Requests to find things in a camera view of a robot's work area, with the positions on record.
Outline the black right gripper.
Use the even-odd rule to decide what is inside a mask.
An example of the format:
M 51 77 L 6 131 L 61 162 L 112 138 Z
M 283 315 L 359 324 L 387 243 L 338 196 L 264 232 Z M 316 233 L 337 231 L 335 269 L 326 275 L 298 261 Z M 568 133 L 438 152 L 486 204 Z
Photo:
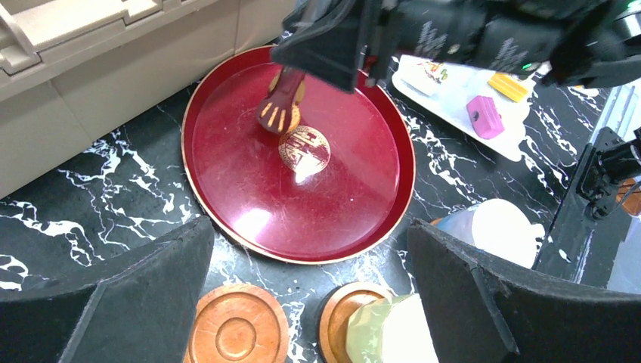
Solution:
M 347 93 L 361 66 L 372 88 L 395 54 L 416 54 L 419 9 L 419 1 L 298 1 L 271 59 Z

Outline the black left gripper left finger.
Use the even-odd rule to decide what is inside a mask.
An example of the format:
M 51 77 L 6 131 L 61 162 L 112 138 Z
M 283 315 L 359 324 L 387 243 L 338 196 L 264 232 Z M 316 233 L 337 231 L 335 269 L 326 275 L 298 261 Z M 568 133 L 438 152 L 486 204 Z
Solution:
M 201 216 L 63 277 L 1 293 L 3 362 L 180 362 L 215 239 Z

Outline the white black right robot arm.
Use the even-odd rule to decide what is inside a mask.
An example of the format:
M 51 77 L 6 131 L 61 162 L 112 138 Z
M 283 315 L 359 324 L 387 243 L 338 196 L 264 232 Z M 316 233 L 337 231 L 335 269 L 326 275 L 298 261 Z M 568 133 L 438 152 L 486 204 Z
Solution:
M 307 1 L 283 20 L 274 62 L 345 92 L 410 54 L 547 85 L 611 88 L 640 77 L 638 1 Z

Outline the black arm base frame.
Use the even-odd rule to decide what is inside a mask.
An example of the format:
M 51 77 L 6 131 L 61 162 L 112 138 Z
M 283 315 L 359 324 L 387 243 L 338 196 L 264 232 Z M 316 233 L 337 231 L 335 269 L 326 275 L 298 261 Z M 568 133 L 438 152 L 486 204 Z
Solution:
M 587 143 L 538 253 L 534 270 L 605 288 L 640 193 L 640 130 L 629 141 L 605 127 Z

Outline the pale yellow mug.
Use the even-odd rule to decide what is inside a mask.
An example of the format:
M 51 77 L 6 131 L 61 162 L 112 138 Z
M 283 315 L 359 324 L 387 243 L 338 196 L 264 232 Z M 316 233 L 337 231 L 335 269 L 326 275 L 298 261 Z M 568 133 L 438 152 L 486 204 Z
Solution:
M 358 308 L 348 320 L 345 350 L 352 362 L 439 362 L 417 293 Z

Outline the pink rectangular cake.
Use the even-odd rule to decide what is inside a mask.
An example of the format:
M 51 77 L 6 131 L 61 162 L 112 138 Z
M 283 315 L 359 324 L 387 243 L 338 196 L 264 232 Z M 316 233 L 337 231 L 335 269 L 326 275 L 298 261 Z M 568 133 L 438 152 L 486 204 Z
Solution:
M 477 95 L 467 103 L 466 110 L 472 128 L 480 138 L 489 140 L 504 132 L 502 116 L 492 97 Z

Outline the yellow triangular cake slice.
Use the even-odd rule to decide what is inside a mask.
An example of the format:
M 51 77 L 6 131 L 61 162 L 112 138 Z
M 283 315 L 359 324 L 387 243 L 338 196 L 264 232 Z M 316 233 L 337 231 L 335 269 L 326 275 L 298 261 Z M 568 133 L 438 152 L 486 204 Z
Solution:
M 488 80 L 488 85 L 502 96 L 516 103 L 525 100 L 529 93 L 529 87 L 523 80 L 506 73 L 495 73 Z

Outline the white mug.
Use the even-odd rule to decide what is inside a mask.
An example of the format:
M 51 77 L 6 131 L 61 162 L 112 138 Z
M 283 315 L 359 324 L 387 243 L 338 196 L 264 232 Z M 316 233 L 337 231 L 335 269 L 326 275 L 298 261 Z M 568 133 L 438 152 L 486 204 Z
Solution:
M 480 250 L 532 268 L 546 232 L 513 203 L 494 198 L 436 219 L 434 226 Z

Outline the white triangular cake slice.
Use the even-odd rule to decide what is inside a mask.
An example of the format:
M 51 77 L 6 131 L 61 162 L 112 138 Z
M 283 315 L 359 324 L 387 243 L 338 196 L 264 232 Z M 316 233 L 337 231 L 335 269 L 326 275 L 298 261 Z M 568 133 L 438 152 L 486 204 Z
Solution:
M 448 78 L 444 64 L 431 61 L 408 62 L 399 71 L 405 83 L 428 97 L 435 95 Z

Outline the white three-tier cake stand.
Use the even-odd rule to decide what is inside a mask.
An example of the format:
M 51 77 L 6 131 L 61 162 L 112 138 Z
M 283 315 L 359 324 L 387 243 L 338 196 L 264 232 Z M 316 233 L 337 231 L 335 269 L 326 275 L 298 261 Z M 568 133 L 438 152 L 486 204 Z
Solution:
M 539 116 L 545 121 L 559 122 L 558 126 L 553 127 L 555 132 L 568 129 L 573 125 L 589 127 L 591 122 L 597 119 L 600 105 L 604 101 L 602 92 L 597 89 L 546 88 L 540 85 L 540 79 L 548 70 L 547 65 L 543 65 L 534 75 L 522 79 L 529 87 L 529 93 L 525 100 L 518 103 L 502 96 L 488 85 L 488 80 L 496 72 L 455 64 L 444 64 L 448 78 L 435 95 L 428 97 L 405 83 L 399 71 L 402 64 L 421 61 L 430 60 L 409 55 L 399 57 L 398 68 L 392 75 L 392 84 L 396 90 L 423 109 L 513 162 L 518 162 L 522 158 L 520 145 L 525 140 L 525 121 L 528 117 Z M 477 95 L 492 97 L 502 116 L 505 130 L 495 138 L 482 139 L 472 128 L 466 105 Z

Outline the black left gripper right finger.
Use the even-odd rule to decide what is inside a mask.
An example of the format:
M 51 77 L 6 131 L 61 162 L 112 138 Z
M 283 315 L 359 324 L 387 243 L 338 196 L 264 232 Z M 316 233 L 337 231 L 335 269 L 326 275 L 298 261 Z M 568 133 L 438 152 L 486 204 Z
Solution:
M 423 220 L 407 248 L 441 362 L 638 362 L 640 297 L 575 284 Z

